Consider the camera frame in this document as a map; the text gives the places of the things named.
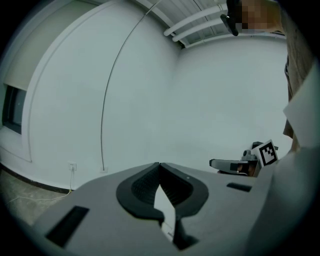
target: window frame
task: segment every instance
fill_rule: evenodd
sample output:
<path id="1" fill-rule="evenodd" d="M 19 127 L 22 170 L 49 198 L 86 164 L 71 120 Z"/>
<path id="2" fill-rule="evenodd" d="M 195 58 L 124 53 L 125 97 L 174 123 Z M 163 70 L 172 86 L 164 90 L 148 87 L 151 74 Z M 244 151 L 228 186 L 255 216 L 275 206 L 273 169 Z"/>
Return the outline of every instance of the window frame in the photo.
<path id="1" fill-rule="evenodd" d="M 13 122 L 14 108 L 20 89 L 7 86 L 2 110 L 2 125 L 21 135 L 22 125 Z"/>

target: black cable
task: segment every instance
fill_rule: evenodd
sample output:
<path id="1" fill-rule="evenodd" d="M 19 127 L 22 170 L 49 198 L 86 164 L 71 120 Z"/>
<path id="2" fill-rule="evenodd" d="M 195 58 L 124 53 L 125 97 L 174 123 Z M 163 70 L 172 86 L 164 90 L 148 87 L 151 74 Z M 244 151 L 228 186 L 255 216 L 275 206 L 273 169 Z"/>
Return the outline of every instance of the black cable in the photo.
<path id="1" fill-rule="evenodd" d="M 110 79 L 111 79 L 111 76 L 112 76 L 112 73 L 114 71 L 114 68 L 115 68 L 115 65 L 117 63 L 117 60 L 120 56 L 120 53 L 122 51 L 122 49 L 124 48 L 126 42 L 128 41 L 129 37 L 131 36 L 132 32 L 136 29 L 136 27 L 139 25 L 139 23 L 144 19 L 144 17 L 147 16 L 147 14 L 157 5 L 161 2 L 162 0 L 159 0 L 158 2 L 156 2 L 155 4 L 153 4 L 149 10 L 143 15 L 143 17 L 138 21 L 138 23 L 134 26 L 134 28 L 131 30 L 131 32 L 129 33 L 129 35 L 126 37 L 126 39 L 124 40 L 115 60 L 114 60 L 114 63 L 112 65 L 112 68 L 111 68 L 111 72 L 110 72 L 110 75 L 109 75 L 109 79 L 108 79 L 108 82 L 106 83 L 106 87 L 105 87 L 105 92 L 104 92 L 104 98 L 103 98 L 103 105 L 102 105 L 102 114 L 101 114 L 101 125 L 100 125 L 100 146 L 101 146 L 101 160 L 102 160 L 102 169 L 105 170 L 105 162 L 104 162 L 104 154 L 103 154 L 103 145 L 102 145 L 102 126 L 103 126 L 103 122 L 104 122 L 104 112 L 105 112 L 105 102 L 106 102 L 106 95 L 107 95 L 107 90 L 108 90 L 108 86 L 109 86 L 109 83 L 110 83 Z"/>

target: window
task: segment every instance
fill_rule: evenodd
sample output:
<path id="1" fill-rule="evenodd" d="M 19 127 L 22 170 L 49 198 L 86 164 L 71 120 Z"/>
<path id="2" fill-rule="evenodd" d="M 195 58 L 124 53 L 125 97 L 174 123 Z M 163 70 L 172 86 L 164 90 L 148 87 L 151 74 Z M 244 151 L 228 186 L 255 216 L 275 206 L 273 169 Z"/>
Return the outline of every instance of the window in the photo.
<path id="1" fill-rule="evenodd" d="M 26 93 L 25 90 L 8 86 L 4 99 L 2 124 L 19 134 L 21 134 L 22 112 Z"/>

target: concrete floor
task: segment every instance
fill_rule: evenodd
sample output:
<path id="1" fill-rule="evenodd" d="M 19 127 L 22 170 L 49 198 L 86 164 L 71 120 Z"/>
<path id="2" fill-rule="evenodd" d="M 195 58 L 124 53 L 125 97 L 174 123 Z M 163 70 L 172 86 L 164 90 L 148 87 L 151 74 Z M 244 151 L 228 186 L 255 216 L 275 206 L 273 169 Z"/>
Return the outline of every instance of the concrete floor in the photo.
<path id="1" fill-rule="evenodd" d="M 58 197 L 66 195 L 25 183 L 4 170 L 0 172 L 0 193 L 11 214 L 30 226 L 46 209 L 64 199 Z"/>

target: electrical outlet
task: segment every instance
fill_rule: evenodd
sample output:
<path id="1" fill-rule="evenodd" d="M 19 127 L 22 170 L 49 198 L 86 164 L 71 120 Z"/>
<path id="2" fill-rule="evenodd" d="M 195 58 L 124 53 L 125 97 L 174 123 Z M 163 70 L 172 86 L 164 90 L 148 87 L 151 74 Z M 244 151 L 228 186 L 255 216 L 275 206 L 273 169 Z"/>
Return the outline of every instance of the electrical outlet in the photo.
<path id="1" fill-rule="evenodd" d="M 100 173 L 101 174 L 106 174 L 107 172 L 108 172 L 108 166 L 106 166 L 104 168 L 103 167 L 100 168 Z"/>
<path id="2" fill-rule="evenodd" d="M 76 171 L 77 170 L 77 164 L 75 162 L 68 162 L 69 171 Z"/>

